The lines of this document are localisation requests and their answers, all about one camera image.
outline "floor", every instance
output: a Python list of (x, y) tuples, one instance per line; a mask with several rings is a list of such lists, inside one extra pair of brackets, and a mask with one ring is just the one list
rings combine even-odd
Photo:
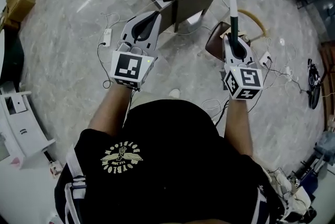
[[(106, 26), (101, 13), (118, 13), (121, 19), (127, 19), (150, 4), (150, 0), (91, 0), (77, 12), (85, 1), (37, 0), (20, 33), (26, 57), (23, 83), (32, 91), (32, 102), (47, 136), (57, 141), (50, 152), (63, 163), (68, 147), (87, 127), (106, 93), (102, 87), (105, 73), (96, 54), (98, 38)], [(268, 28), (272, 39), (269, 51), (277, 70), (289, 65), (304, 89), (308, 58), (323, 72), (317, 50), (318, 34), (314, 20), (305, 9), (298, 10), (293, 0), (238, 0), (238, 7), (257, 15)], [(149, 5), (145, 10), (153, 9), (155, 6)], [(212, 28), (227, 10), (222, 0), (214, 0), (203, 25)], [(109, 22), (116, 19), (112, 15)], [(123, 26), (124, 23), (113, 26), (113, 45), (100, 51), (103, 61), (110, 60)], [(245, 16), (240, 17), (240, 29), (247, 31), (251, 38), (261, 33)], [(186, 26), (180, 29), (180, 33), (188, 31)], [(206, 28), (191, 35), (161, 34), (159, 59), (143, 89), (167, 95), (171, 89), (179, 88), (182, 99), (199, 106), (207, 99), (227, 98), (219, 74), (223, 63), (204, 50), (208, 36)], [(265, 39), (253, 42), (252, 48), (260, 57), (267, 50)], [(110, 63), (105, 63), (105, 67), (109, 70)], [(311, 154), (323, 131), (322, 100), (312, 110), (308, 107), (307, 94), (300, 94), (297, 85), (290, 82), (284, 87), (287, 79), (276, 78), (270, 72), (265, 86), (273, 82), (273, 87), (263, 92), (249, 113), (252, 139), (255, 153), (261, 159), (290, 172)], [(248, 107), (255, 101), (249, 101)], [(213, 107), (217, 103), (212, 100), (204, 106)], [(218, 108), (207, 111), (211, 116), (219, 113)], [(224, 126), (225, 117), (218, 125), (222, 136)]]

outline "sneaker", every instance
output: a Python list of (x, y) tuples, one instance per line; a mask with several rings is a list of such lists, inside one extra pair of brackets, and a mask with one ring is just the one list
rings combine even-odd
[(180, 91), (179, 89), (174, 89), (169, 93), (169, 97), (173, 98), (179, 98), (180, 97)]

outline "black cable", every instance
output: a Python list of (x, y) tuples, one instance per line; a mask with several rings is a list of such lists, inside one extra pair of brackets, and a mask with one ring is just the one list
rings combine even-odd
[(219, 124), (221, 118), (222, 118), (223, 115), (225, 114), (225, 110), (226, 110), (226, 108), (228, 108), (228, 102), (229, 102), (229, 100), (227, 100), (227, 102), (225, 103), (224, 108), (223, 108), (223, 110), (222, 110), (222, 113), (221, 113), (221, 115), (220, 115), (218, 121), (215, 123), (215, 127), (217, 127), (217, 125)]
[(296, 82), (296, 81), (294, 81), (294, 80), (292, 79), (292, 76), (291, 76), (290, 74), (288, 74), (288, 73), (282, 73), (282, 72), (277, 71), (277, 70), (271, 70), (271, 65), (270, 65), (270, 68), (268, 68), (266, 65), (265, 65), (265, 67), (266, 67), (269, 71), (278, 72), (278, 73), (281, 74), (281, 75), (288, 75), (288, 76), (291, 78), (292, 82), (294, 82), (294, 83), (296, 83), (296, 84), (298, 85), (299, 90), (300, 90), (300, 93), (302, 93), (302, 92), (306, 92), (306, 93), (307, 93), (306, 90), (303, 90), (303, 89), (300, 87), (300, 84), (299, 84), (298, 82)]
[(104, 82), (103, 82), (103, 88), (104, 88), (104, 89), (109, 89), (110, 86), (111, 86), (111, 84), (112, 84), (112, 81), (110, 80), (109, 75), (108, 75), (108, 72), (106, 71), (106, 69), (105, 69), (105, 67), (104, 67), (104, 65), (103, 65), (103, 62), (102, 62), (101, 59), (100, 59), (100, 55), (99, 55), (99, 47), (100, 47), (101, 45), (105, 45), (105, 44), (106, 44), (105, 42), (99, 43), (99, 44), (98, 44), (98, 47), (97, 47), (97, 50), (96, 50), (96, 53), (97, 53), (97, 55), (98, 55), (98, 58), (99, 58), (101, 67), (103, 67), (104, 71), (106, 72), (107, 78), (108, 78), (107, 80), (104, 80)]
[(131, 106), (131, 102), (132, 102), (132, 97), (134, 96), (135, 92), (138, 91), (138, 90), (134, 90), (131, 92), (131, 95), (130, 95), (130, 101), (129, 101), (129, 107), (128, 107), (128, 111), (127, 111), (127, 118), (128, 118), (128, 114), (129, 114), (129, 111), (130, 111), (130, 106)]
[[(264, 86), (266, 77), (267, 77), (267, 75), (269, 74), (269, 71), (270, 71), (270, 69), (267, 69), (267, 73), (266, 73), (266, 76), (265, 76), (264, 81), (263, 81), (263, 86)], [(263, 90), (262, 90), (262, 92), (260, 93), (259, 97), (257, 98), (256, 103), (252, 106), (252, 108), (248, 111), (248, 113), (251, 112), (251, 110), (256, 106), (257, 102), (258, 102), (258, 101), (260, 100), (260, 98), (261, 98), (262, 93), (263, 93)]]

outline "printed graphic on shirt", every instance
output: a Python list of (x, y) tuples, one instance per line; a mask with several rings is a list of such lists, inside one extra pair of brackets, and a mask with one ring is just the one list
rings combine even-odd
[(108, 173), (113, 172), (116, 174), (133, 168), (133, 164), (143, 161), (136, 152), (140, 152), (140, 149), (133, 142), (129, 143), (126, 141), (115, 144), (110, 147), (110, 150), (105, 151), (107, 155), (101, 159), (104, 170), (107, 170)]

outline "brown chair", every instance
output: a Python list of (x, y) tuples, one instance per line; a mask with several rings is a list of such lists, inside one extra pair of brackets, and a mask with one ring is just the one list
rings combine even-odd
[(222, 46), (222, 39), (220, 35), (224, 33), (227, 29), (230, 28), (230, 25), (225, 22), (219, 22), (214, 28), (212, 34), (209, 36), (209, 39), (206, 43), (205, 49), (208, 53), (215, 56), (217, 59), (224, 61), (225, 52)]

